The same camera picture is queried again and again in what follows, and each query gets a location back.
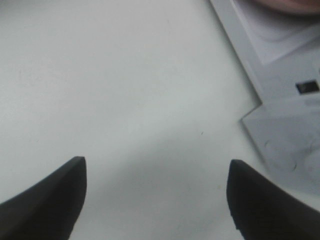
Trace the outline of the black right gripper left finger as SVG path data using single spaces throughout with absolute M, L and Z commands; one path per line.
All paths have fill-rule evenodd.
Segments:
M 68 240 L 86 193 L 86 159 L 76 156 L 32 187 L 1 203 L 0 238 Z

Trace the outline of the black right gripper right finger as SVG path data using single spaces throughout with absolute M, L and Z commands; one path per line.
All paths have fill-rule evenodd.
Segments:
M 245 240 L 318 240 L 320 213 L 242 160 L 229 165 L 226 199 Z

